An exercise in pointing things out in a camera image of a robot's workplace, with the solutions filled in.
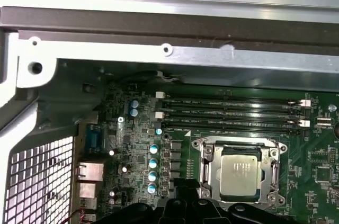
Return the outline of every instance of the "perforated metal panel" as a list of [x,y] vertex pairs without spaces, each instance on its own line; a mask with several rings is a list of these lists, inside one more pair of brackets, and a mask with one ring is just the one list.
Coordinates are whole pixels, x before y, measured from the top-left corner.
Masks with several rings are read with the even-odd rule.
[[12,156],[4,223],[58,224],[70,211],[73,137]]

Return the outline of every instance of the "capacitor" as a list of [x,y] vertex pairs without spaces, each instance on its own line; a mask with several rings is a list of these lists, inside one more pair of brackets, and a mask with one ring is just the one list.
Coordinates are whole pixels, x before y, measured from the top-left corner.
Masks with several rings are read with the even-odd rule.
[[159,150],[159,147],[156,144],[153,144],[149,147],[149,152],[151,154],[156,154]]
[[118,154],[119,153],[119,150],[118,149],[112,149],[112,150],[110,150],[109,152],[108,152],[108,154],[110,155],[110,156],[114,156],[115,154]]
[[139,102],[137,100],[134,100],[131,102],[131,108],[136,109],[139,106]]
[[138,110],[136,109],[131,109],[131,111],[129,111],[129,114],[132,116],[132,117],[136,117],[138,115]]
[[118,191],[118,187],[113,187],[113,189],[110,191],[110,196],[116,196]]
[[125,164],[123,167],[122,167],[122,171],[124,172],[124,173],[127,173],[128,171],[130,171],[131,170],[131,165],[129,165],[129,164]]
[[155,171],[151,171],[148,174],[148,180],[150,182],[154,182],[157,179],[157,173]]
[[115,204],[115,200],[114,199],[109,199],[108,203],[109,204]]
[[157,186],[155,185],[155,183],[150,183],[147,187],[147,192],[149,194],[154,194],[156,190],[157,190]]
[[149,160],[148,165],[149,165],[150,168],[156,168],[157,165],[158,165],[158,161],[156,159],[152,158],[152,159]]
[[162,133],[163,133],[162,129],[156,129],[155,130],[155,134],[157,134],[157,135],[161,135]]

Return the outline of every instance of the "blue capacitor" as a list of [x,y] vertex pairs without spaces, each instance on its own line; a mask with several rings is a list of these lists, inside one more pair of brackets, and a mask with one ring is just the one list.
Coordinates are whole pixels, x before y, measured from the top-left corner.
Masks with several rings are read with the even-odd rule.
[[153,144],[149,147],[149,152],[151,154],[156,154],[159,150],[159,147],[156,144]]
[[154,183],[150,183],[147,187],[147,192],[149,194],[154,194],[157,190],[157,186]]
[[155,171],[151,171],[148,174],[148,180],[150,182],[154,182],[155,180],[157,180],[157,173]]
[[156,129],[155,130],[155,134],[157,134],[157,135],[161,135],[162,133],[163,133],[162,129]]
[[158,166],[158,161],[156,159],[152,158],[152,159],[149,160],[148,166],[150,168],[156,168]]

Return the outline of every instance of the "metal rivet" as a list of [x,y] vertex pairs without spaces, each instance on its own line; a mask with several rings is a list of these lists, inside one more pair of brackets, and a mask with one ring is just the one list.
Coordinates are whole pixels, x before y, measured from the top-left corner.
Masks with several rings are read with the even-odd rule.
[[198,201],[198,203],[199,203],[200,205],[207,205],[207,204],[208,204],[208,201],[205,200],[205,199],[200,199],[200,200]]
[[168,43],[162,44],[161,48],[165,56],[170,56],[173,53],[173,47]]
[[242,205],[236,205],[235,206],[235,210],[237,210],[238,212],[244,212],[245,211],[245,207]]

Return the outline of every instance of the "red wire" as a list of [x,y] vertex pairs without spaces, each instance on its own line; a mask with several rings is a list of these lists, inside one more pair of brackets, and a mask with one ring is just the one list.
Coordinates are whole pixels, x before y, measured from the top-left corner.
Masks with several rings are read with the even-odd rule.
[[74,212],[72,212],[70,214],[70,216],[68,216],[65,220],[63,220],[62,222],[60,222],[60,224],[66,224],[75,214],[77,214],[78,212],[81,213],[80,215],[80,223],[82,222],[82,219],[84,218],[85,216],[85,212],[82,208],[78,209],[78,210],[75,210]]

